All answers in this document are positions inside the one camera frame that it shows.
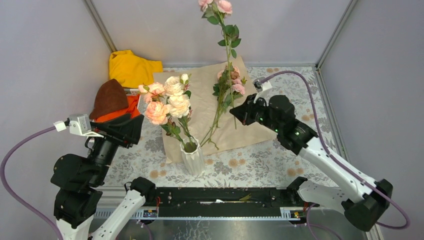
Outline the beige kraft wrapping paper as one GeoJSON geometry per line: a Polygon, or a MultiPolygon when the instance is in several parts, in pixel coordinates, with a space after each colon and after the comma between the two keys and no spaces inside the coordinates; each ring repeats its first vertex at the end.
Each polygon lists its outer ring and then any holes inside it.
{"type": "MultiPolygon", "coordinates": [[[[239,68],[241,77],[245,77],[245,95],[235,100],[235,107],[241,105],[246,97],[255,94],[257,91],[248,74],[246,66],[241,56],[232,60],[234,66],[239,68]]],[[[218,72],[223,70],[226,63],[213,64],[203,67],[191,68],[188,70],[177,70],[177,72],[155,72],[153,77],[155,82],[164,84],[171,76],[180,74],[191,74],[189,90],[191,91],[190,103],[192,108],[191,120],[188,123],[190,133],[199,140],[203,139],[210,130],[218,106],[217,97],[213,96],[213,84],[217,83],[218,72]]],[[[236,119],[236,128],[234,117],[226,112],[218,123],[219,128],[212,135],[211,140],[216,143],[219,149],[215,148],[213,143],[207,143],[201,148],[203,155],[212,155],[222,151],[236,148],[242,148],[275,138],[275,132],[263,127],[258,123],[249,126],[242,125],[236,119]]],[[[166,163],[180,163],[183,161],[180,142],[175,138],[165,135],[162,131],[166,163]]]]}

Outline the peach rose stem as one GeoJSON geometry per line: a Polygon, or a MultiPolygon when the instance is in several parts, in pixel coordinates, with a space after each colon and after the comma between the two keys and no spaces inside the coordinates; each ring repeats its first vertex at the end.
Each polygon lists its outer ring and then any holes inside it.
{"type": "Polygon", "coordinates": [[[138,91],[146,103],[144,116],[153,125],[160,126],[165,135],[172,137],[183,143],[181,138],[181,129],[172,121],[171,105],[164,103],[167,99],[166,89],[163,84],[154,82],[150,85],[141,84],[138,86],[138,91]]]}

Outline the cream white rose stem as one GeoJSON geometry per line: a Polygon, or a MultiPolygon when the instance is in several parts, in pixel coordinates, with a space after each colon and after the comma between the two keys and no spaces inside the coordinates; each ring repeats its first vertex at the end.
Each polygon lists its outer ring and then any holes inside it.
{"type": "Polygon", "coordinates": [[[194,152],[198,144],[191,135],[188,123],[191,120],[190,75],[183,73],[170,76],[164,83],[165,104],[169,106],[167,123],[162,126],[167,136],[178,140],[186,153],[194,152]]]}

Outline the large pink peony stem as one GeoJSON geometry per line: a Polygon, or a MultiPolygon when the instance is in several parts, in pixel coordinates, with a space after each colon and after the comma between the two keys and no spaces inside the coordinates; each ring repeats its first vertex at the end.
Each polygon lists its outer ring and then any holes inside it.
{"type": "Polygon", "coordinates": [[[239,28],[234,24],[225,23],[226,17],[233,14],[233,6],[228,0],[199,0],[198,5],[203,19],[221,27],[222,40],[218,45],[225,48],[226,66],[237,57],[235,48],[241,43],[239,28]]]}

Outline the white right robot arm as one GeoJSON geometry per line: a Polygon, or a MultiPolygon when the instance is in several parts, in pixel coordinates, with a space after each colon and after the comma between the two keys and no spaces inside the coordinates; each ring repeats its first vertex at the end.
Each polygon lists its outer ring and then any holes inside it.
{"type": "Polygon", "coordinates": [[[337,187],[326,187],[298,177],[287,191],[287,201],[299,206],[304,201],[331,208],[357,229],[368,232],[388,209],[393,185],[386,179],[375,180],[361,173],[332,150],[325,150],[319,135],[295,116],[295,107],[285,95],[269,101],[249,95],[244,103],[229,111],[243,125],[258,123],[276,133],[287,150],[309,161],[337,187]]]}

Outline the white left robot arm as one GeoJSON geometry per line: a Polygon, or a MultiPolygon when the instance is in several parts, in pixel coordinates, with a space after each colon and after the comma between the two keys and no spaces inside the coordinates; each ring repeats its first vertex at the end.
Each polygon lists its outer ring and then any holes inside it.
{"type": "Polygon", "coordinates": [[[104,180],[119,147],[129,149],[141,138],[143,115],[124,114],[107,122],[90,121],[86,114],[73,114],[54,124],[58,132],[69,130],[89,142],[87,157],[65,154],[55,163],[51,183],[59,187],[54,202],[54,217],[61,240],[114,240],[132,215],[155,200],[156,186],[138,177],[107,220],[93,233],[91,223],[103,195],[98,187],[104,180]]]}

